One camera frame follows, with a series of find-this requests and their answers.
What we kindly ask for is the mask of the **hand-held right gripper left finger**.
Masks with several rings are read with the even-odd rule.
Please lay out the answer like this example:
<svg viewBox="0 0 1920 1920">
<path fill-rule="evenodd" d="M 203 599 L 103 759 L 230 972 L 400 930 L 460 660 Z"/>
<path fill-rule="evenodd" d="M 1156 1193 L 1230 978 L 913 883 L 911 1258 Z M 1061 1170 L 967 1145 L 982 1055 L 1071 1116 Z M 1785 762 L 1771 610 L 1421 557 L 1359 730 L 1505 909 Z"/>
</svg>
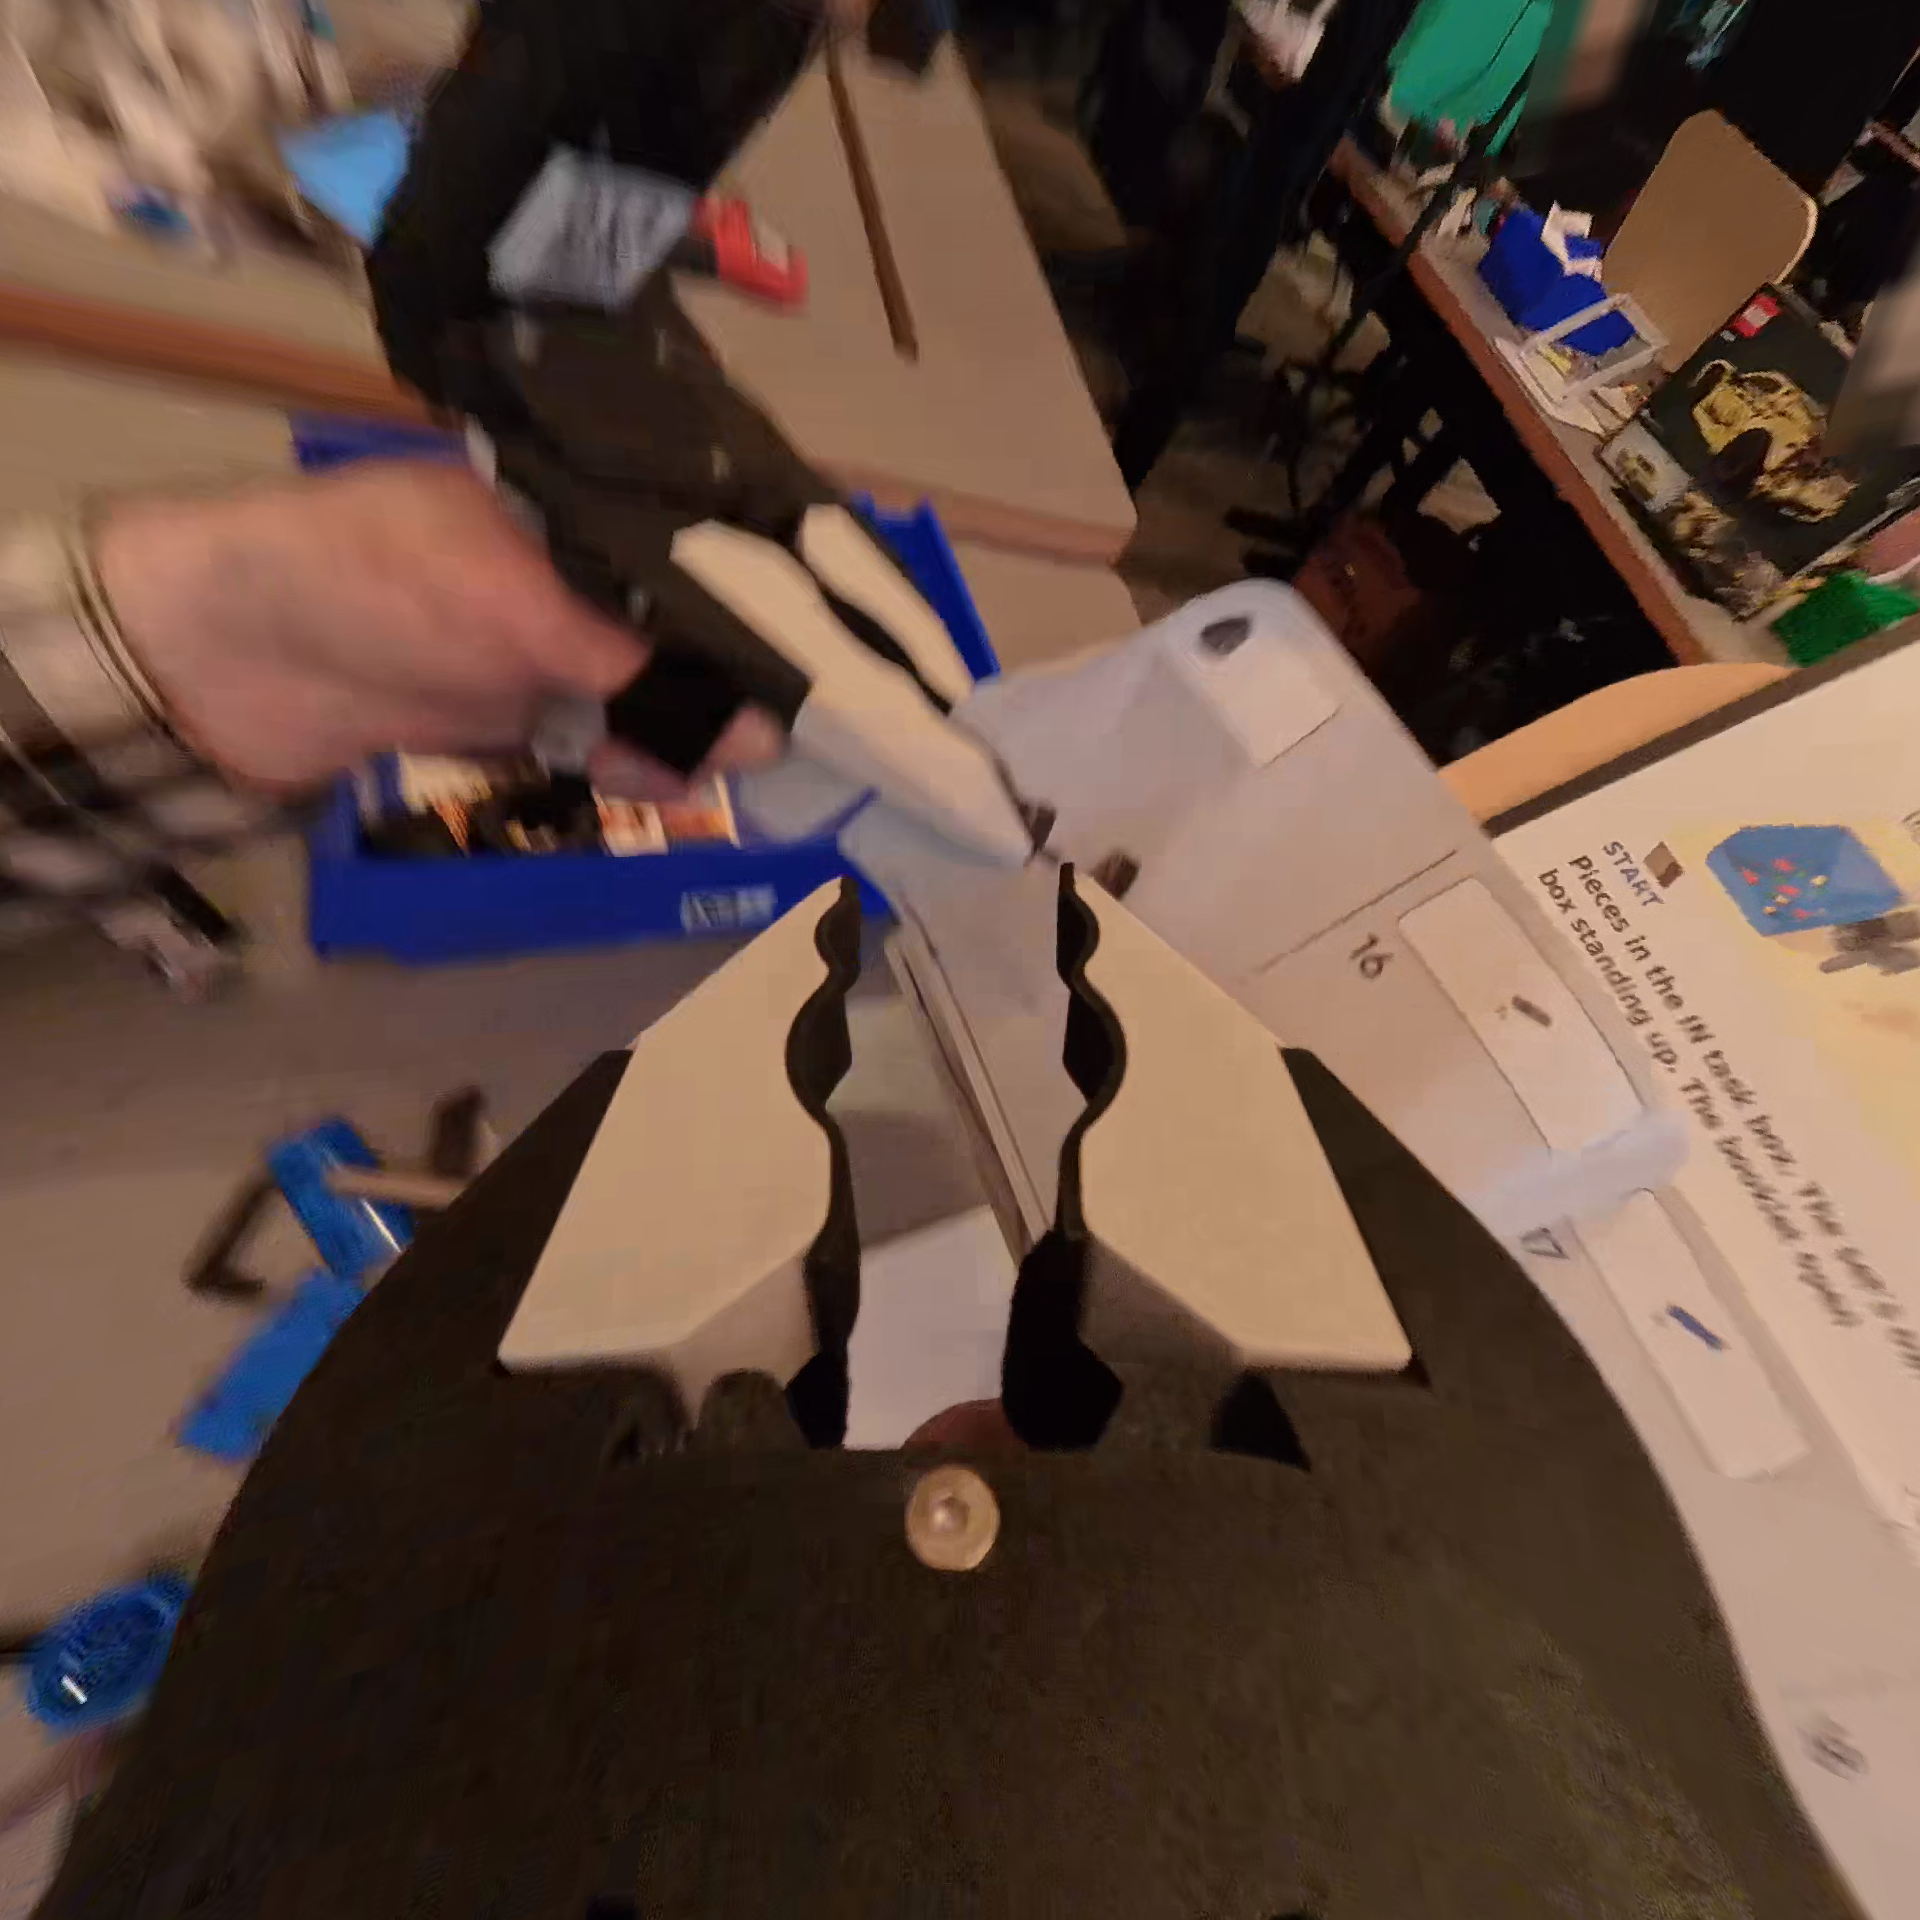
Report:
<svg viewBox="0 0 1920 1920">
<path fill-rule="evenodd" d="M 845 1443 L 859 1231 L 830 1105 L 859 958 L 857 887 L 830 879 L 638 1033 L 497 1342 L 507 1374 L 638 1369 L 685 1415 L 764 1377 L 812 1446 Z"/>
</svg>

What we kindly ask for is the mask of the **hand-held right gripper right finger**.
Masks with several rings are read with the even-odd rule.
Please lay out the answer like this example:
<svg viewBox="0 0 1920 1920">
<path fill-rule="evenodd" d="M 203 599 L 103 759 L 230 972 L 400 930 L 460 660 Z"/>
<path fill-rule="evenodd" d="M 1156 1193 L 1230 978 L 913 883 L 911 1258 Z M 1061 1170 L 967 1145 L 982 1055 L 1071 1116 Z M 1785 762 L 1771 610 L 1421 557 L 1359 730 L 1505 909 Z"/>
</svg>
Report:
<svg viewBox="0 0 1920 1920">
<path fill-rule="evenodd" d="M 1392 1378 L 1412 1342 L 1283 1042 L 1096 879 L 1061 869 L 1056 899 L 1079 1106 L 999 1404 L 1024 1445 L 1091 1449 L 1168 1385 L 1207 1445 L 1270 1449 L 1275 1377 Z"/>
</svg>

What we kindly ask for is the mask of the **building instruction booklet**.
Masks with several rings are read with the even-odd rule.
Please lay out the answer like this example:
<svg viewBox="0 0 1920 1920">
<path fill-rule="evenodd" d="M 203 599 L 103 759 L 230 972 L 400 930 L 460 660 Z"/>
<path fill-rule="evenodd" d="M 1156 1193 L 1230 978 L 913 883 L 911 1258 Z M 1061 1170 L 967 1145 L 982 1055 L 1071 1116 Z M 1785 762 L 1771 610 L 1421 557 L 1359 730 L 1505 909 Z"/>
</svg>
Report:
<svg viewBox="0 0 1920 1920">
<path fill-rule="evenodd" d="M 958 725 L 1043 807 L 1031 862 L 937 850 L 891 807 L 848 838 L 899 909 L 891 959 L 1015 1249 L 1044 1234 L 1079 1106 L 1054 963 L 1075 869 L 1283 1042 L 1384 1286 L 1390 1231 L 1417 1279 L 1468 1261 L 1415 1225 L 1438 1203 L 1471 1252 L 1517 1260 L 1521 1303 L 1571 1323 L 1646 1443 L 1579 1229 L 1672 1173 L 1672 1116 L 1625 1020 L 1305 602 L 1207 594 L 977 684 Z"/>
</svg>

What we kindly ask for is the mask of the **printed task sheet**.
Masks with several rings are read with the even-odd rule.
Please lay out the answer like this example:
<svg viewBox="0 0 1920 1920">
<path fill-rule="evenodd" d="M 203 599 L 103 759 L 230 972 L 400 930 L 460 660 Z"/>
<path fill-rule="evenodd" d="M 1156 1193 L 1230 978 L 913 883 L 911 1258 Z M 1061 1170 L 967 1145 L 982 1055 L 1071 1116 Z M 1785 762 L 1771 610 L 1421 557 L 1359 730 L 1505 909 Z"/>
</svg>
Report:
<svg viewBox="0 0 1920 1920">
<path fill-rule="evenodd" d="M 1915 1916 L 1915 622 L 1493 820 L 1681 1139 L 1579 1237 L 1783 1771 Z"/>
</svg>

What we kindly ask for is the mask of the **person's left hand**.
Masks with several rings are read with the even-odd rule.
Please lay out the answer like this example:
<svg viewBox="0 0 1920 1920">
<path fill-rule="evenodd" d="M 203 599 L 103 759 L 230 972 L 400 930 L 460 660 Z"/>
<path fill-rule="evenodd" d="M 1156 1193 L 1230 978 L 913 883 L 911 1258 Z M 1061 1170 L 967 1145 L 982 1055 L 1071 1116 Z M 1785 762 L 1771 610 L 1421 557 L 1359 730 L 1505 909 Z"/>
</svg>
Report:
<svg viewBox="0 0 1920 1920">
<path fill-rule="evenodd" d="M 463 466 L 120 501 L 87 543 L 172 732 L 278 794 L 384 751 L 518 751 L 560 701 L 601 707 L 652 658 Z"/>
</svg>

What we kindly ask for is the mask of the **black wedge piece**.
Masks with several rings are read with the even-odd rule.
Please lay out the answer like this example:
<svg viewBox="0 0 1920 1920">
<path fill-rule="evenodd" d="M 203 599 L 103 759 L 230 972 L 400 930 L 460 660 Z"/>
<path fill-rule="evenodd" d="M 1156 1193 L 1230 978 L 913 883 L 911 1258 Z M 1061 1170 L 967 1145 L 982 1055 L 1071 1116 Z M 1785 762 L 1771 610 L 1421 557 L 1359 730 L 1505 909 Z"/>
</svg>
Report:
<svg viewBox="0 0 1920 1920">
<path fill-rule="evenodd" d="M 496 1153 L 497 1139 L 483 1087 L 454 1087 L 435 1102 L 422 1150 L 428 1177 L 462 1189 L 496 1159 Z"/>
</svg>

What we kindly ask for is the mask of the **blue bin with square tag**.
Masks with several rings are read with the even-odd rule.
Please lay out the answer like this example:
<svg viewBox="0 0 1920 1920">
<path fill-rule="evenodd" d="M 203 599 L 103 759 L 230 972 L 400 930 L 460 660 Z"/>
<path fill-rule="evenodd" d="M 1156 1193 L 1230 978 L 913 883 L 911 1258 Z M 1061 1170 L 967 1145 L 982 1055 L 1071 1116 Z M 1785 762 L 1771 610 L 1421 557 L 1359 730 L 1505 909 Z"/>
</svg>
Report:
<svg viewBox="0 0 1920 1920">
<path fill-rule="evenodd" d="M 996 657 L 935 511 L 921 507 L 902 519 L 905 543 L 891 539 L 885 519 L 861 519 L 895 550 L 907 578 L 937 610 L 974 684 L 993 677 Z M 781 533 L 727 526 L 799 556 L 798 519 Z M 745 651 L 718 662 L 739 677 L 765 667 L 771 679 L 753 692 L 771 695 L 792 725 L 806 692 L 801 671 L 784 662 L 771 643 L 749 636 L 689 577 L 684 585 L 687 593 L 676 610 L 685 618 L 719 613 L 736 619 L 725 637 L 740 641 Z M 791 745 L 791 775 L 828 775 L 825 834 L 774 836 L 764 830 L 761 805 L 747 801 L 745 787 L 725 785 L 719 803 L 697 801 L 693 809 L 725 811 L 729 836 L 664 825 L 649 846 L 625 850 L 608 842 L 608 825 L 587 801 L 575 849 L 515 853 L 505 846 L 419 843 L 406 853 L 397 838 L 376 843 L 374 827 L 440 825 L 440 818 L 397 807 L 397 777 L 384 763 L 361 785 L 340 785 L 305 836 L 311 943 L 323 956 L 382 953 L 425 965 L 640 939 L 752 938 L 830 879 L 852 879 L 859 900 L 883 911 L 885 900 L 845 862 L 837 842 L 861 809 L 877 813 L 883 801 L 806 759 L 796 740 Z"/>
</svg>

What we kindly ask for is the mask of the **blue curved panel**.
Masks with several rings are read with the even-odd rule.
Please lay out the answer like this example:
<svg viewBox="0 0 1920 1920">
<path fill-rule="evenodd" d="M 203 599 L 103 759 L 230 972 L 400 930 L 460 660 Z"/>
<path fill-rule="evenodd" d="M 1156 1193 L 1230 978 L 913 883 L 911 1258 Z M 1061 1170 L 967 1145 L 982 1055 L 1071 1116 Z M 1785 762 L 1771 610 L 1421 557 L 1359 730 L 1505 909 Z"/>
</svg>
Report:
<svg viewBox="0 0 1920 1920">
<path fill-rule="evenodd" d="M 319 1265 L 340 1282 L 369 1286 L 415 1237 L 408 1206 L 333 1189 L 335 1173 L 382 1170 L 369 1140 L 348 1117 L 329 1116 L 277 1139 L 264 1165 Z"/>
</svg>

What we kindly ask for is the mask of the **short black L beam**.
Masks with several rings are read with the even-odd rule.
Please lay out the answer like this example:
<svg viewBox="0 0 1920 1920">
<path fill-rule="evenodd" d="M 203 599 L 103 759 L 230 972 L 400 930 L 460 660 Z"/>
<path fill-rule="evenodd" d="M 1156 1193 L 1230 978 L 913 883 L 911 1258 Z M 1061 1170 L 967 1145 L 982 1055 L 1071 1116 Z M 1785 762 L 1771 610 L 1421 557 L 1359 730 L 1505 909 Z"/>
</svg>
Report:
<svg viewBox="0 0 1920 1920">
<path fill-rule="evenodd" d="M 305 1260 L 275 1177 L 257 1167 L 215 1206 L 182 1265 L 182 1289 L 205 1303 L 260 1307 L 292 1294 Z"/>
</svg>

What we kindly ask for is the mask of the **wooden background table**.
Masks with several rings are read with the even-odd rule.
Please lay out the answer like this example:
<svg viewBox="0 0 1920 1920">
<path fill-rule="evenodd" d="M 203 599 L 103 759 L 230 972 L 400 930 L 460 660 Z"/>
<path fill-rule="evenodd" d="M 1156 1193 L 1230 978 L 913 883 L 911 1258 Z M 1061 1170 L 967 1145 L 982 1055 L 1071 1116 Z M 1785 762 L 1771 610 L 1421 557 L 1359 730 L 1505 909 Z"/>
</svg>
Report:
<svg viewBox="0 0 1920 1920">
<path fill-rule="evenodd" d="M 1500 410 L 1542 490 L 1579 519 L 1607 569 L 1662 636 L 1665 653 L 1679 665 L 1787 667 L 1785 647 L 1761 619 L 1740 622 L 1681 585 L 1614 492 L 1612 475 L 1599 466 L 1595 436 L 1537 406 L 1502 353 L 1502 342 L 1510 340 L 1515 329 L 1478 282 L 1471 260 L 1468 245 L 1436 245 L 1424 238 L 1409 251 L 1408 278 L 1432 322 L 1471 365 L 1477 389 Z"/>
</svg>

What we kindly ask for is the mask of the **blue wheel rim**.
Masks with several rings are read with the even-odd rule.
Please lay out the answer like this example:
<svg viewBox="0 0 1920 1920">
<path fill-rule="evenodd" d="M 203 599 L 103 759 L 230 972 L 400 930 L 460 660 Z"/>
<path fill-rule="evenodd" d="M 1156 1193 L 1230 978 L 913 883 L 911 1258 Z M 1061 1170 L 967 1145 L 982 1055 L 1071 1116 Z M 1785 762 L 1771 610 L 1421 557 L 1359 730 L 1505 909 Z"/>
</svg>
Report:
<svg viewBox="0 0 1920 1920">
<path fill-rule="evenodd" d="M 150 1695 L 191 1593 L 177 1569 L 97 1590 L 8 1644 L 24 1713 L 46 1732 L 78 1737 L 125 1721 Z"/>
</svg>

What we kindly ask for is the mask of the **small blue background bin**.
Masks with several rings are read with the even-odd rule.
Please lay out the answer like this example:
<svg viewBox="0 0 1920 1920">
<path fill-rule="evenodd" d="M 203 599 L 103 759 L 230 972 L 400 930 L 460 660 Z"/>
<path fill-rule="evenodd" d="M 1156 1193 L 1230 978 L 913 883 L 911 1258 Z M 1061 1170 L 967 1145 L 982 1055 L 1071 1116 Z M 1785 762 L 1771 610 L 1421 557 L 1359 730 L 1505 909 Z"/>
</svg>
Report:
<svg viewBox="0 0 1920 1920">
<path fill-rule="evenodd" d="M 1521 201 L 1510 201 L 1489 223 L 1477 275 L 1524 334 L 1550 331 L 1605 301 L 1605 245 L 1592 241 L 1590 223 L 1585 212 L 1551 205 L 1542 214 Z"/>
</svg>

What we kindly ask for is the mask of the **green screen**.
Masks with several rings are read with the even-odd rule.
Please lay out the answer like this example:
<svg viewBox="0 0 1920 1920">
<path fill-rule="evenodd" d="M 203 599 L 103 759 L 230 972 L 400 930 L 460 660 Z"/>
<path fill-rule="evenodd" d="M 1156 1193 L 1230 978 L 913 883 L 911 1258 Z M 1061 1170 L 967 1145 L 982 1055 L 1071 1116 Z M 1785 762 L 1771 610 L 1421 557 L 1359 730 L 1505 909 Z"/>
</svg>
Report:
<svg viewBox="0 0 1920 1920">
<path fill-rule="evenodd" d="M 1502 137 L 1542 49 L 1551 3 L 1421 3 L 1388 59 L 1384 117 L 1398 129 Z"/>
</svg>

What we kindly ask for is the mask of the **yellow truck toy box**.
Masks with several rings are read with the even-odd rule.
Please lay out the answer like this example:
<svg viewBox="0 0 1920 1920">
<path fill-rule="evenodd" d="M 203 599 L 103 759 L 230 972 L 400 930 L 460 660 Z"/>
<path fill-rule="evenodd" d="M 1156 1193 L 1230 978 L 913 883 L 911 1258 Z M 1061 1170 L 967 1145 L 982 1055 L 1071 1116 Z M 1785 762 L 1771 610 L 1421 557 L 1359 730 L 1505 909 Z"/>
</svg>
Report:
<svg viewBox="0 0 1920 1920">
<path fill-rule="evenodd" d="M 1831 445 L 1849 367 L 1803 300 L 1764 285 L 1599 443 L 1670 572 L 1733 619 L 1811 593 L 1915 507 L 1915 453 Z"/>
</svg>

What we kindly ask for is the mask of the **green base plate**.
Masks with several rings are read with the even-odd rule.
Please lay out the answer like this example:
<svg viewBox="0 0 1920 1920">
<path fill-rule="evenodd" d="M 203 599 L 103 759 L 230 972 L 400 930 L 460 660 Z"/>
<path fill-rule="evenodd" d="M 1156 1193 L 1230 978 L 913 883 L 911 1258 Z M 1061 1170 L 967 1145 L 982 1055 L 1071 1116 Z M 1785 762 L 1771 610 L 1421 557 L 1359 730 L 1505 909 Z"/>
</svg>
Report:
<svg viewBox="0 0 1920 1920">
<path fill-rule="evenodd" d="M 1861 641 L 1886 634 L 1917 613 L 1917 594 L 1909 583 L 1879 583 L 1844 569 L 1823 578 L 1812 593 L 1779 613 L 1768 634 L 1796 667 L 1821 665 Z"/>
</svg>

